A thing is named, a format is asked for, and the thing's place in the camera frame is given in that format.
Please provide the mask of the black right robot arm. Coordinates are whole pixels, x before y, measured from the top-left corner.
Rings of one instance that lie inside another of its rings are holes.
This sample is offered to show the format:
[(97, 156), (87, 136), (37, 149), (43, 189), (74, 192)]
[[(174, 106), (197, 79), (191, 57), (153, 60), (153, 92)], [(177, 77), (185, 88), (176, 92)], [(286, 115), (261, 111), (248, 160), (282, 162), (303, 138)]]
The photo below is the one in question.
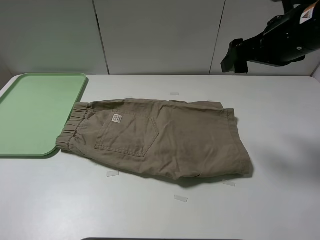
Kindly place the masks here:
[(262, 33), (229, 44), (222, 72), (246, 74), (249, 62), (284, 67), (320, 49), (320, 2), (284, 0), (282, 6), (284, 14), (272, 18)]

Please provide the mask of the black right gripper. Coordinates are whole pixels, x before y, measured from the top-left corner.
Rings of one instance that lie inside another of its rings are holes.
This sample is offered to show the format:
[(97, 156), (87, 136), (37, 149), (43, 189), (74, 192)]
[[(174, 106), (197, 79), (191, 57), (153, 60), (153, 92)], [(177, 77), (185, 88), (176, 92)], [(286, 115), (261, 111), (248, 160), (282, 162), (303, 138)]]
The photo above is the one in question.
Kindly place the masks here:
[(282, 67), (299, 62), (320, 49), (320, 8), (296, 7), (269, 21), (263, 33), (246, 41), (246, 59), (241, 53), (242, 38), (233, 40), (222, 62), (223, 73), (248, 73), (248, 62)]

